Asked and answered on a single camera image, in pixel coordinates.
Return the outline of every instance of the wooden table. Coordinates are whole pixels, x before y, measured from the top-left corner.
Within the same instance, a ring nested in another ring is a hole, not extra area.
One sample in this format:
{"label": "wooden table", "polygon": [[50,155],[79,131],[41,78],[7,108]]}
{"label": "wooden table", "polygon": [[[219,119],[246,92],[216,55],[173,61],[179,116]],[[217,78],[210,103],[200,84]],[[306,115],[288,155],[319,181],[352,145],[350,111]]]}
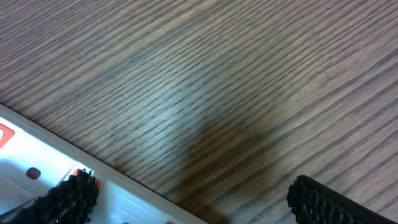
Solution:
{"label": "wooden table", "polygon": [[1,103],[209,223],[300,174],[398,221],[398,2],[6,1]]}

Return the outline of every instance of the dark round object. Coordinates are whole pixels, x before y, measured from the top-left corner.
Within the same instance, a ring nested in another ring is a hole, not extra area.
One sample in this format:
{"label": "dark round object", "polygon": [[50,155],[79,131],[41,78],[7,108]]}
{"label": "dark round object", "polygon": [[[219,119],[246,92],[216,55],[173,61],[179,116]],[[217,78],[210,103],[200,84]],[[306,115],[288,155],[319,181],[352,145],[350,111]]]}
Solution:
{"label": "dark round object", "polygon": [[40,177],[41,172],[35,167],[31,167],[26,171],[26,176],[32,180],[36,180]]}

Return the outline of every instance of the red dot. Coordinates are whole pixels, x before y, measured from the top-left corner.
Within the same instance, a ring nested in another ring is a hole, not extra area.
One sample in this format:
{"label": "red dot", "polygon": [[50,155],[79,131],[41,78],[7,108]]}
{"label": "red dot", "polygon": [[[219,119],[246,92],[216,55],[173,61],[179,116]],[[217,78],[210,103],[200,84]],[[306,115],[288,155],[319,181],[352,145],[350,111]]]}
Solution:
{"label": "red dot", "polygon": [[26,171],[26,176],[32,180],[36,180],[40,177],[41,172],[35,167],[31,167]]}

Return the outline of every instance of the red object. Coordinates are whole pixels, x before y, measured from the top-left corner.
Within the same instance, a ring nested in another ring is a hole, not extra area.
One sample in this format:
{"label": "red object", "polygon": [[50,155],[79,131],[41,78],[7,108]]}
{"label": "red object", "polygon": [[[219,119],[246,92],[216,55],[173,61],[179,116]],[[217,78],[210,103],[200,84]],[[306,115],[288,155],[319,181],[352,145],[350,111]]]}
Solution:
{"label": "red object", "polygon": [[13,136],[15,132],[5,126],[4,124],[0,124],[0,148],[2,148]]}

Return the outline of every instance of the black textured rubber grip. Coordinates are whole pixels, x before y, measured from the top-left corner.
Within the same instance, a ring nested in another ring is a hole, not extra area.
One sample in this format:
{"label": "black textured rubber grip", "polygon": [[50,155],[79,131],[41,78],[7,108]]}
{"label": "black textured rubber grip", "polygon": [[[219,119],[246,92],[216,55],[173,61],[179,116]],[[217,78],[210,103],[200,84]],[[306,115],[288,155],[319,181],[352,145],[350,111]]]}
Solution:
{"label": "black textured rubber grip", "polygon": [[83,224],[89,222],[88,214],[96,204],[99,190],[95,177],[85,170],[49,190],[44,197],[8,214],[4,224]]}
{"label": "black textured rubber grip", "polygon": [[299,224],[395,223],[305,175],[289,187],[287,203]]}

